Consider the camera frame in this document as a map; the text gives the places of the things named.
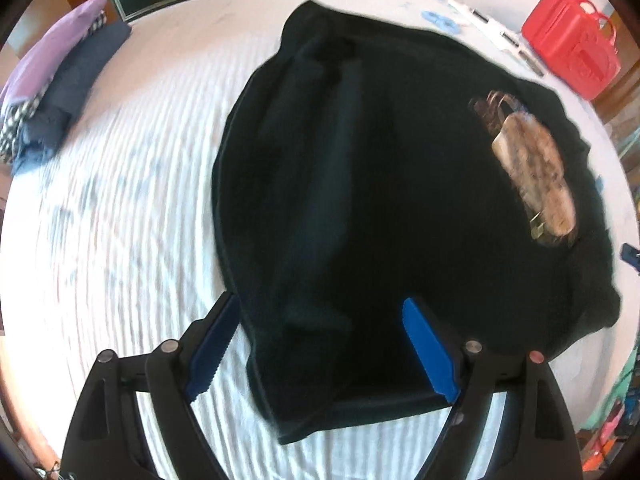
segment t-shirt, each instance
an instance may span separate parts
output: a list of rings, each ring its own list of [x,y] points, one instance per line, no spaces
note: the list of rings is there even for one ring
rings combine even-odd
[[[558,147],[575,236],[547,246],[473,102],[517,99]],[[287,20],[213,170],[217,251],[254,401],[281,443],[446,405],[402,328],[421,298],[463,339],[549,359],[620,298],[589,147],[555,93],[455,40],[325,9]]]

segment bed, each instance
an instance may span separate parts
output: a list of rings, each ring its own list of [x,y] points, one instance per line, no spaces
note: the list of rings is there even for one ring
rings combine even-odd
[[[190,0],[146,16],[95,83],[60,154],[18,176],[0,246],[6,346],[24,403],[62,453],[76,399],[97,353],[148,352],[204,317],[224,290],[210,208],[211,170],[226,115],[254,69],[278,47],[305,0]],[[317,0],[408,27],[438,30],[422,10],[443,0]],[[458,39],[520,77],[536,76],[472,26]],[[638,245],[636,215],[606,131],[587,102],[551,75],[542,81],[591,146],[614,250]],[[617,258],[620,320],[552,362],[575,427],[613,386],[634,346],[638,276]],[[412,478],[447,410],[323,431],[279,446],[252,405],[238,329],[207,394],[193,405],[232,479]],[[149,447],[175,478],[149,399],[139,397]],[[483,475],[504,396],[494,402],[469,478]]]

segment blue object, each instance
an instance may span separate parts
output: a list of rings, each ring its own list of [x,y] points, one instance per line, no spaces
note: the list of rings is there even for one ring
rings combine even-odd
[[[622,244],[620,259],[632,266],[636,272],[640,273],[640,250],[632,245]]]
[[[434,391],[453,404],[460,394],[453,360],[412,298],[402,304],[402,324]]]
[[[460,33],[460,26],[447,16],[443,16],[437,12],[431,12],[430,10],[423,10],[422,17],[447,34]]]
[[[240,300],[232,296],[209,328],[189,364],[184,395],[189,402],[206,392],[240,323]]]

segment red bag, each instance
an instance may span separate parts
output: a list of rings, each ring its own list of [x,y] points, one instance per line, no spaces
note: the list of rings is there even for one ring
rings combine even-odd
[[[593,12],[580,4],[589,4]],[[610,38],[601,32],[600,20],[611,26]],[[585,99],[595,98],[620,71],[616,29],[589,0],[540,0],[522,25],[522,35],[549,69]]]

